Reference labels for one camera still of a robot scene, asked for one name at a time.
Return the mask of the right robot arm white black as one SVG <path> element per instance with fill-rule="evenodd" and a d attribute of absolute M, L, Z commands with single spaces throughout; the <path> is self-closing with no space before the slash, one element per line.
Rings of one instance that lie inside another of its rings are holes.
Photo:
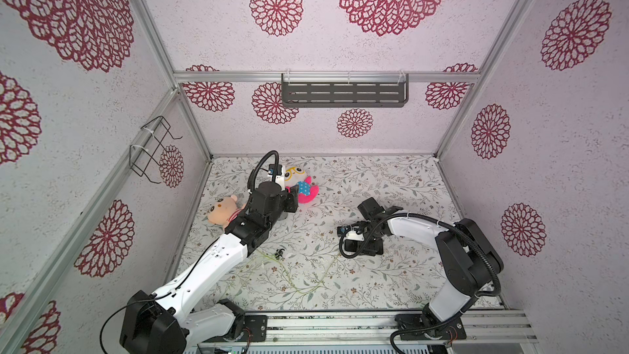
<path fill-rule="evenodd" d="M 363 219 L 337 227 L 339 252 L 345 259 L 381 256 L 383 238 L 396 236 L 414 240 L 437 251 L 446 282 L 420 313 L 397 316 L 397 330 L 391 334 L 402 340 L 465 339 L 461 317 L 480 298 L 501 295 L 499 273 L 504 262 L 477 223 L 463 219 L 446 223 L 400 206 L 384 208 L 374 198 L 358 206 Z"/>

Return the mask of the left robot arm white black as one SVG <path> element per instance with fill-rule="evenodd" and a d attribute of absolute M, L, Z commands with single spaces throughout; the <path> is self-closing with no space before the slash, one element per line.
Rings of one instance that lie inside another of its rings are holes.
<path fill-rule="evenodd" d="M 237 329 L 243 311 L 221 301 L 206 311 L 198 302 L 270 236 L 280 217 L 295 213 L 299 188 L 274 181 L 250 191 L 244 208 L 232 214 L 221 234 L 198 260 L 152 293 L 140 290 L 119 309 L 124 318 L 120 345 L 128 353 L 183 353 L 207 339 Z"/>

